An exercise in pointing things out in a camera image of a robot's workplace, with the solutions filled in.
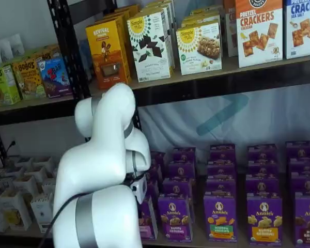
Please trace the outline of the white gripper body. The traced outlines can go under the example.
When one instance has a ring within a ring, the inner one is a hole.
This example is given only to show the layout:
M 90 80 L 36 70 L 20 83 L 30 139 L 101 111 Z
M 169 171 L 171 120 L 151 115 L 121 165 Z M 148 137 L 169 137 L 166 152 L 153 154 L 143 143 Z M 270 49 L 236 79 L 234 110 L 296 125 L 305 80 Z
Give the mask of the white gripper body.
M 139 176 L 135 178 L 130 188 L 132 190 L 132 193 L 136 197 L 136 200 L 139 204 L 141 204 L 145 198 L 146 192 L 147 192 L 147 180 L 146 176 Z

